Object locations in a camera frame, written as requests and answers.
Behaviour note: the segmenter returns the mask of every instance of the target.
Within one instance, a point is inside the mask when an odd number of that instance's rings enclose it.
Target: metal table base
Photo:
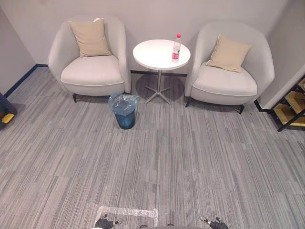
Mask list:
[[[156,96],[158,95],[158,96],[160,96],[162,99],[164,99],[169,105],[171,105],[171,102],[168,101],[168,99],[165,98],[165,96],[161,93],[161,92],[164,92],[164,91],[170,89],[170,87],[164,88],[164,89],[162,89],[162,90],[160,89],[161,74],[162,74],[162,71],[159,70],[159,71],[158,71],[158,87],[157,87],[157,90],[155,90],[155,89],[153,89],[153,88],[151,88],[151,87],[146,86],[147,89],[152,90],[152,91],[154,91],[155,93],[154,93],[148,100],[146,100],[145,104],[147,104],[149,101],[151,101],[154,97],[156,97]]]

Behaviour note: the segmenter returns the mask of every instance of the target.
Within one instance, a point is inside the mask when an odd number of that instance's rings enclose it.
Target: water bottle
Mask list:
[[[173,44],[173,55],[172,55],[173,62],[178,62],[179,60],[180,47],[181,47],[181,34],[177,34],[177,37]]]

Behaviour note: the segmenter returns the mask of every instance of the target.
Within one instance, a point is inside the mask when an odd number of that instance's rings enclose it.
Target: white round tabletop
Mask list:
[[[172,70],[186,65],[191,53],[181,44],[178,62],[172,62],[174,41],[149,40],[133,49],[133,56],[140,65],[154,70]]]

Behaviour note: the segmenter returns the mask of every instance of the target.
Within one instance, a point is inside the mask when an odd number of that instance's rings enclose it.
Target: blue trash can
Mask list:
[[[120,128],[124,130],[131,129],[134,126],[134,110],[128,115],[115,114]]]
[[[108,104],[114,112],[120,128],[131,129],[135,123],[135,109],[138,106],[139,97],[136,95],[112,93]]]

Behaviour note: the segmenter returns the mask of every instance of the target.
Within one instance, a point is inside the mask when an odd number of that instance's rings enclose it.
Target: plastic trash bag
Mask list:
[[[112,93],[108,100],[110,110],[122,116],[132,113],[137,108],[138,102],[138,96],[122,93]]]

